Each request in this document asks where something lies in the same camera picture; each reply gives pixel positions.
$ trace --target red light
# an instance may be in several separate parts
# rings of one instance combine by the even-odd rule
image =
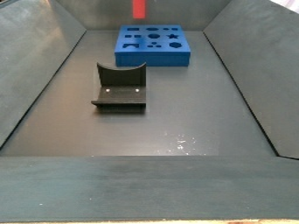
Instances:
[[[134,0],[134,18],[146,18],[146,0]]]

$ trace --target star-shaped hole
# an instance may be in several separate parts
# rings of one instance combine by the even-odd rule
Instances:
[[[167,35],[170,37],[170,39],[178,39],[179,35],[175,35],[175,34],[171,34],[171,35]]]

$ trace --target gray floor surface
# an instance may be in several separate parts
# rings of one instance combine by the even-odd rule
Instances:
[[[89,31],[0,155],[273,157],[209,40],[186,36],[191,65],[147,68],[146,112],[103,114],[97,63],[115,66],[118,32]]]

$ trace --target black bracket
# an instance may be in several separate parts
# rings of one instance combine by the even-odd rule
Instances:
[[[146,63],[133,69],[113,69],[98,63],[101,90],[98,100],[102,106],[146,106]]]

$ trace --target shape sorter board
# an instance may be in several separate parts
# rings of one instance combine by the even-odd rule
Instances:
[[[191,48],[179,25],[123,25],[117,41],[119,67],[187,67]]]

